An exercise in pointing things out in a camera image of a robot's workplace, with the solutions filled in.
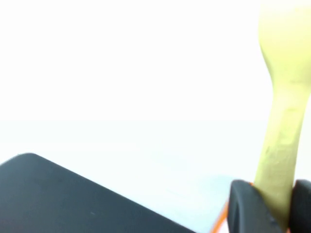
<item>orange trim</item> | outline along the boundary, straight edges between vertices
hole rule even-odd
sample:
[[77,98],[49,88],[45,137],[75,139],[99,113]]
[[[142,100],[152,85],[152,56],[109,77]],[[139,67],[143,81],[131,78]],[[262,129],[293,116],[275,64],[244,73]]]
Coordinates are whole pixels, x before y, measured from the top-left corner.
[[218,233],[218,231],[220,230],[223,222],[225,221],[225,219],[228,216],[228,202],[226,202],[223,210],[221,211],[215,225],[213,226],[212,230],[210,233]]

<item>black object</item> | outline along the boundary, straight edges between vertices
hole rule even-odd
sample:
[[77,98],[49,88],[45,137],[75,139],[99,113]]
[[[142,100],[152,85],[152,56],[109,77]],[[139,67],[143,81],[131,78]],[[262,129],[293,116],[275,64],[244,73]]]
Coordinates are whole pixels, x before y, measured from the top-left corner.
[[[259,192],[242,180],[231,183],[227,222],[230,233],[283,233]],[[291,233],[311,233],[309,181],[297,180],[295,183],[289,228]]]
[[289,227],[291,233],[311,232],[311,183],[297,180],[292,193]]
[[1,233],[192,233],[35,154],[0,166]]
[[242,180],[231,183],[227,222],[230,233],[283,233],[259,192]]

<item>yellow spoon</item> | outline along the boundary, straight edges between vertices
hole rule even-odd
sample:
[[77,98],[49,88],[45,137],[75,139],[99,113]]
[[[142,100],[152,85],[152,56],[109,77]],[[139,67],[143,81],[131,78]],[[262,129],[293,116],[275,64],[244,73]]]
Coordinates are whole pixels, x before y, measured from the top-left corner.
[[254,187],[286,231],[300,131],[311,93],[311,0],[262,1],[259,43],[274,97]]

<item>white background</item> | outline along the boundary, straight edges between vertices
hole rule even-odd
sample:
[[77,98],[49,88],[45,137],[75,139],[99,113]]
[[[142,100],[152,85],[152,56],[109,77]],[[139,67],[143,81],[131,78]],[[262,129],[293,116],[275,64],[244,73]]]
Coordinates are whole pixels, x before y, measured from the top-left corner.
[[265,134],[258,13],[257,0],[0,1],[0,161],[37,153],[208,232]]

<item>table surface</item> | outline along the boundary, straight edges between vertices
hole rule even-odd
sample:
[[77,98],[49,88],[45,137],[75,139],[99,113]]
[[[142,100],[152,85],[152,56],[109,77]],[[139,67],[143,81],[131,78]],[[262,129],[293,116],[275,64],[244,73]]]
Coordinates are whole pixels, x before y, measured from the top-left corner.
[[[253,179],[264,125],[259,121],[0,122],[0,159],[39,154],[203,233],[226,201],[232,179]],[[296,177],[309,179],[304,165],[308,151],[303,134]]]

